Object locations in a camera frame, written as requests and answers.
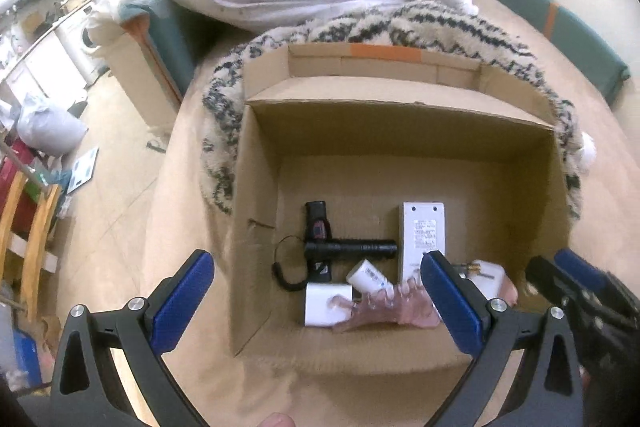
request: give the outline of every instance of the black cable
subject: black cable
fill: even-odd
[[[282,266],[280,266],[280,263],[276,261],[277,255],[278,255],[278,248],[286,239],[297,239],[301,243],[304,243],[303,239],[301,237],[298,237],[297,235],[286,235],[281,240],[279,240],[278,243],[276,244],[276,248],[274,248],[273,250],[274,261],[273,261],[273,264],[271,265],[271,272],[273,273],[273,276],[276,278],[276,281],[278,281],[278,284],[281,286],[282,289],[288,292],[299,292],[305,289],[306,287],[306,283],[308,282],[308,277],[309,277],[308,273],[302,281],[296,282],[296,283],[290,283],[284,278],[284,273],[282,272]]]

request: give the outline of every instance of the white power adapter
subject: white power adapter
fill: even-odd
[[[478,273],[469,273],[466,278],[478,287],[487,300],[498,297],[505,277],[504,268],[479,259],[473,261],[473,264],[478,264],[480,270]]]
[[[350,284],[309,282],[305,291],[305,326],[330,328],[351,317],[351,310],[332,304],[333,297],[340,295],[351,301],[353,288]]]
[[[445,254],[444,204],[403,203],[400,214],[402,246],[398,258],[399,282],[410,277],[420,282],[420,264],[425,253]]]

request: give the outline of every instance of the table surface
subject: table surface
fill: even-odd
[[[600,93],[532,26],[496,0],[474,1],[480,16],[519,35],[530,46],[550,85],[575,103],[581,128],[593,137],[598,155],[583,179],[582,219],[572,230],[571,247],[591,263],[618,275],[640,295],[640,271],[636,268],[640,169],[618,122]],[[177,349],[164,360],[213,426],[254,426],[275,411],[288,413],[303,427],[422,426],[458,381],[462,368],[397,376],[312,377],[258,367],[228,352],[224,253],[230,219],[208,207],[200,193],[200,140],[205,118],[201,97],[216,57],[249,37],[240,31],[227,36],[199,69],[184,98],[157,181],[142,260],[142,295],[172,275],[194,249],[204,248],[217,256],[211,289]],[[517,355],[512,356],[484,420],[497,413],[518,360]],[[140,399],[134,405],[143,409]]]

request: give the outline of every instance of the blue gripper pad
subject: blue gripper pad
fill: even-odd
[[[213,257],[201,252],[154,315],[149,345],[157,356],[175,349],[213,282]]]
[[[597,293],[607,285],[607,277],[595,266],[587,263],[582,257],[569,248],[558,250],[554,256],[556,266],[567,272],[586,289]]]
[[[420,264],[422,284],[431,297],[453,341],[463,353],[477,357],[482,351],[480,318],[466,302],[454,282],[429,255]]]

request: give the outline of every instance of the green cushion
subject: green cushion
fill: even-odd
[[[184,96],[222,24],[173,0],[122,0],[118,14],[123,22],[140,14],[149,16],[148,42]]]
[[[539,32],[545,28],[549,5],[552,0],[498,0],[517,13]]]
[[[611,104],[630,74],[611,47],[574,13],[558,9],[552,44],[586,76]]]

